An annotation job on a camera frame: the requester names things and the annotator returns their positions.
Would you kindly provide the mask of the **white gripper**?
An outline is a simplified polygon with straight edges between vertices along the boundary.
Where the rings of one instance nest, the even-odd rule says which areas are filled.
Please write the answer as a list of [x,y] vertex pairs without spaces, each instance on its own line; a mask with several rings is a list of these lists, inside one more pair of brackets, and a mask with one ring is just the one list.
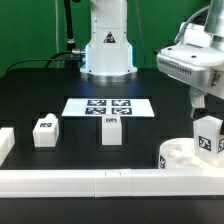
[[190,23],[178,44],[162,48],[156,56],[161,72],[192,86],[192,119],[207,115],[207,93],[224,99],[224,51],[211,47],[211,40],[203,25]]

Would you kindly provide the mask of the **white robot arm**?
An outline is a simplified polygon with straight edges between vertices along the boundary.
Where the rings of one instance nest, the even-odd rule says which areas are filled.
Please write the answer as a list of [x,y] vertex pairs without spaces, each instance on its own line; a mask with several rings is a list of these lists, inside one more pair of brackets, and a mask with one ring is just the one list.
[[[91,40],[80,72],[103,82],[135,73],[132,45],[127,41],[127,1],[90,3]],[[193,110],[205,107],[206,94],[224,99],[224,0],[211,0],[198,12],[207,14],[199,31],[188,19],[174,42],[156,52],[161,72],[191,86]]]

